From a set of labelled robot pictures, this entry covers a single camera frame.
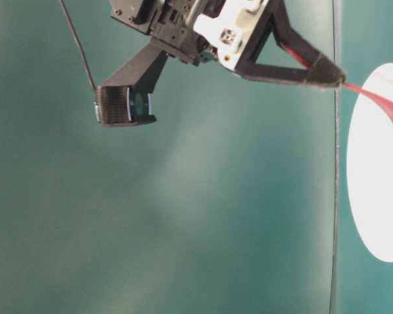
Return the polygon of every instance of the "white disc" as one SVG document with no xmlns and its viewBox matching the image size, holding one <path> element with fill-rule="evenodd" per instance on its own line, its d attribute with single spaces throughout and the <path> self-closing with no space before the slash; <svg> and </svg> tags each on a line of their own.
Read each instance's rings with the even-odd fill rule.
<svg viewBox="0 0 393 314">
<path fill-rule="evenodd" d="M 376 69 L 364 89 L 393 101 L 393 63 Z M 393 262 L 393 123 L 359 96 L 350 125 L 348 193 L 362 241 L 379 260 Z"/>
</svg>

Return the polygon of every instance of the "teal wall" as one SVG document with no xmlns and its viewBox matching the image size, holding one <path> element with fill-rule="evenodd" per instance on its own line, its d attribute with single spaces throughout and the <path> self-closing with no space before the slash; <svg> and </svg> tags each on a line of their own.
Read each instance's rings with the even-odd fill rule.
<svg viewBox="0 0 393 314">
<path fill-rule="evenodd" d="M 343 1 L 342 67 L 362 85 L 378 66 L 393 62 L 393 0 Z M 393 264 L 374 258 L 363 245 L 346 187 L 346 145 L 356 95 L 341 95 L 341 194 L 336 313 L 393 314 Z"/>
<path fill-rule="evenodd" d="M 332 56 L 331 1 L 287 3 Z M 148 41 L 67 4 L 98 82 Z M 153 99 L 101 128 L 57 0 L 0 0 L 0 313 L 327 313 L 333 92 L 170 60 Z"/>
</svg>

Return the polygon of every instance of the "black plastic bracket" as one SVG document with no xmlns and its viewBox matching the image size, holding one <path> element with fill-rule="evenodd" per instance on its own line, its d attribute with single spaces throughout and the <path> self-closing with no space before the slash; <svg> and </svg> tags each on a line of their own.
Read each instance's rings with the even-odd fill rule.
<svg viewBox="0 0 393 314">
<path fill-rule="evenodd" d="M 256 63 L 271 33 L 280 48 L 285 46 L 291 49 L 309 68 L 291 69 Z M 346 79 L 342 70 L 291 28 L 284 0 L 269 0 L 235 72 L 247 80 L 321 88 L 340 87 Z"/>
<path fill-rule="evenodd" d="M 167 60 L 149 43 L 96 88 L 96 116 L 103 126 L 139 126 L 156 122 L 151 94 Z"/>
</svg>

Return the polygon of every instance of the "white mounting plate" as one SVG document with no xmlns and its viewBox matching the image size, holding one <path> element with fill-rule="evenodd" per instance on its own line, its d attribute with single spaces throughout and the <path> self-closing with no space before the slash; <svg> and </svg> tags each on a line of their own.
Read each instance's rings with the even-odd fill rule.
<svg viewBox="0 0 393 314">
<path fill-rule="evenodd" d="M 217 48 L 222 66 L 234 71 L 269 0 L 226 0 L 217 18 L 201 14 L 194 31 Z M 233 34 L 225 39 L 224 34 Z"/>
</svg>

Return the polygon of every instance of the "black cable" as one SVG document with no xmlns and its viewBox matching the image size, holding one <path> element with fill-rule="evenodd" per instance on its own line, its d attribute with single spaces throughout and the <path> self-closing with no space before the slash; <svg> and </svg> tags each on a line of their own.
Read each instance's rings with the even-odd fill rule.
<svg viewBox="0 0 393 314">
<path fill-rule="evenodd" d="M 66 4 L 64 3 L 64 0 L 60 0 L 60 5 L 61 5 L 61 9 L 63 10 L 63 13 L 64 13 L 65 17 L 67 18 L 67 24 L 68 24 L 68 26 L 70 28 L 71 34 L 73 35 L 75 44 L 77 45 L 77 48 L 80 51 L 81 58 L 82 58 L 83 64 L 84 64 L 84 69 L 86 70 L 86 74 L 87 74 L 87 77 L 89 79 L 89 83 L 90 83 L 90 85 L 93 88 L 93 92 L 96 93 L 96 85 L 94 84 L 92 73 L 90 72 L 89 64 L 88 64 L 87 59 L 86 59 L 86 54 L 84 53 L 83 46 L 80 43 L 79 36 L 77 35 L 77 32 L 76 32 L 76 30 L 74 28 L 74 25 L 73 25 L 73 22 L 71 21 L 71 18 L 70 18 L 70 15 L 68 13 Z"/>
</svg>

